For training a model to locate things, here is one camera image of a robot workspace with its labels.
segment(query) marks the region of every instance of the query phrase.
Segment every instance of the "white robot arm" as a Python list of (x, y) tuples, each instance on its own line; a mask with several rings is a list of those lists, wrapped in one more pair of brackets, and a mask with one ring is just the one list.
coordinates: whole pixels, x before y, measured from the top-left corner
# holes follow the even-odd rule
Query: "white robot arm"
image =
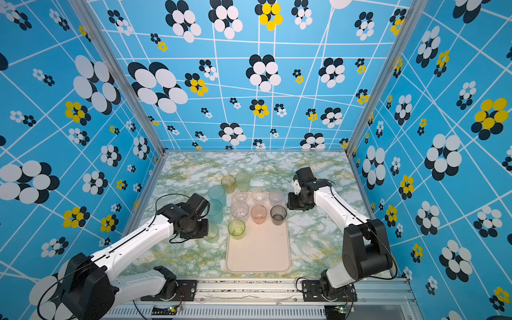
[(391, 269), (386, 227), (358, 213), (332, 188), (331, 182), (314, 177), (311, 168), (301, 168), (293, 177), (294, 193), (288, 194), (288, 208), (323, 209), (344, 232), (343, 262), (322, 272), (320, 286), (325, 298), (337, 299), (346, 286), (359, 279)]

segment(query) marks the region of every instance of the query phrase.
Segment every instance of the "vent grille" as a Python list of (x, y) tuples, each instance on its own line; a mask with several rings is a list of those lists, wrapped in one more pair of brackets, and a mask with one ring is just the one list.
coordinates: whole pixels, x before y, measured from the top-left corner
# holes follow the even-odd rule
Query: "vent grille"
[[(151, 308), (138, 306), (146, 318), (183, 319), (325, 319), (323, 306), (205, 306), (188, 305), (175, 316), (151, 315)], [(140, 317), (134, 306), (118, 306), (103, 318), (126, 319)]]

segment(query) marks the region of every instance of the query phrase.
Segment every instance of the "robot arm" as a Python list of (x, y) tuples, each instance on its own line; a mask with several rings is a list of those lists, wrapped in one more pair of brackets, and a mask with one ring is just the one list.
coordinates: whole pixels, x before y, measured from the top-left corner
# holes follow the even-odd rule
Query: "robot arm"
[(322, 208), (343, 230), (343, 263), (322, 272), (320, 286), (327, 299), (338, 298), (345, 286), (393, 265), (386, 227), (381, 220), (369, 220), (358, 213), (332, 189), (331, 182), (317, 179), (311, 168), (301, 168), (293, 177), (294, 193), (288, 194), (288, 208)]
[(118, 276), (133, 260), (173, 234), (187, 240), (207, 235), (208, 220), (201, 216), (207, 206), (208, 201), (193, 194), (186, 203), (164, 206), (153, 219), (109, 247), (89, 257), (77, 254), (59, 271), (60, 300), (78, 320), (98, 320), (112, 307), (141, 296), (172, 298), (176, 276), (165, 267)]

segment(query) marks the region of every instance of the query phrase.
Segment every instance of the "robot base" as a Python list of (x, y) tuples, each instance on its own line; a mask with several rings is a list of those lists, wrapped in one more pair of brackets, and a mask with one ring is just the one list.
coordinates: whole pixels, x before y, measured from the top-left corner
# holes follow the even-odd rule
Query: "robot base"
[[(341, 287), (337, 290), (344, 291), (335, 301), (336, 302), (346, 302), (347, 296), (349, 297), (349, 302), (357, 301), (357, 293), (355, 292), (354, 284), (346, 285), (344, 287)], [(304, 299), (304, 302), (318, 302), (318, 301), (325, 301), (328, 302), (329, 300), (326, 300), (322, 296), (322, 289), (320, 287), (320, 281), (314, 281), (314, 280), (303, 280), (302, 281), (302, 297)]]

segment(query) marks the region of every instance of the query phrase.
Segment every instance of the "cable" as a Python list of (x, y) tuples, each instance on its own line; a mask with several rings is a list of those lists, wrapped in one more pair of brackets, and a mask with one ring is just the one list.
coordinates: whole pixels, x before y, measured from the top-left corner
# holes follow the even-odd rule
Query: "cable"
[(133, 305), (135, 306), (135, 309), (137, 309), (137, 311), (139, 312), (141, 317), (143, 317), (144, 320), (147, 320), (147, 318), (142, 314), (142, 312), (140, 312), (139, 307), (137, 307), (137, 305), (135, 304), (135, 299), (133, 299), (132, 301), (133, 301)]
[[(354, 218), (358, 219), (359, 222), (361, 224), (364, 224), (364, 222), (359, 219), (354, 213), (352, 213), (351, 210), (349, 210), (347, 207), (345, 207), (345, 205), (343, 205), (337, 198), (336, 196), (334, 195), (334, 192), (332, 192), (332, 186), (329, 187), (331, 189), (331, 194), (332, 194), (332, 197), (343, 207), (345, 208), (345, 210), (347, 210), (348, 212), (350, 212), (351, 215), (354, 216)], [(391, 252), (389, 251), (389, 249), (387, 248), (387, 246), (384, 245), (384, 243), (382, 243), (382, 241), (379, 239), (379, 237), (377, 236), (377, 234), (372, 230), (372, 228), (369, 228), (368, 227), (368, 230), (371, 231), (373, 233), (373, 235), (377, 238), (377, 240), (379, 240), (380, 244), (384, 247), (384, 249), (386, 249), (386, 251), (389, 253), (389, 256), (391, 257), (391, 260), (393, 261), (393, 265), (395, 266), (395, 275), (392, 276), (391, 278), (381, 278), (381, 277), (378, 277), (378, 276), (373, 276), (373, 275), (369, 275), (368, 277), (369, 278), (376, 278), (376, 279), (381, 279), (381, 280), (393, 280), (396, 278), (396, 276), (398, 275), (398, 266), (396, 265), (396, 262), (395, 262), (395, 259), (393, 258), (393, 255), (391, 254)]]
[[(37, 303), (37, 308), (36, 308), (37, 315), (38, 315), (42, 320), (48, 320), (48, 319), (46, 319), (45, 317), (43, 317), (43, 316), (42, 316), (42, 314), (41, 314), (41, 312), (40, 312), (40, 310), (39, 310), (39, 308), (40, 308), (40, 306), (41, 306), (42, 298), (43, 298), (43, 297), (48, 293), (48, 291), (50, 291), (50, 289), (51, 289), (51, 288), (53, 288), (56, 284), (58, 284), (59, 282), (61, 282), (61, 281), (62, 281), (62, 280), (64, 280), (65, 278), (67, 278), (68, 276), (70, 276), (70, 275), (74, 274), (74, 273), (75, 273), (75, 272), (77, 272), (77, 271), (80, 271), (80, 270), (82, 270), (82, 269), (85, 269), (85, 268), (89, 267), (90, 265), (94, 264), (96, 261), (98, 261), (98, 260), (102, 259), (104, 256), (105, 256), (105, 254), (104, 254), (104, 255), (102, 255), (101, 257), (99, 257), (98, 259), (96, 259), (96, 260), (94, 260), (94, 261), (91, 261), (91, 263), (86, 264), (86, 265), (84, 265), (83, 267), (80, 267), (80, 268), (78, 268), (78, 269), (76, 269), (76, 270), (74, 270), (74, 271), (72, 271), (72, 272), (70, 272), (70, 273), (66, 274), (66, 275), (65, 275), (65, 276), (63, 276), (62, 278), (58, 279), (58, 280), (57, 280), (53, 285), (51, 285), (48, 289), (46, 289), (46, 291), (41, 295), (41, 298), (39, 298), (39, 302)], [(75, 318), (76, 318), (76, 317), (75, 317), (75, 316), (73, 316), (73, 317), (71, 317), (71, 318), (69, 318), (69, 319), (66, 319), (66, 320), (72, 320), (72, 319), (75, 319)]]
[(297, 291), (298, 291), (298, 292), (300, 292), (300, 293), (304, 293), (304, 291), (300, 291), (300, 290), (298, 289), (298, 287), (297, 287), (298, 281), (299, 281), (300, 279), (306, 279), (307, 281), (309, 281), (309, 279), (308, 279), (308, 278), (304, 278), (303, 276), (300, 276), (300, 277), (298, 277), (298, 278), (297, 278), (297, 280), (295, 280), (295, 289), (297, 289)]

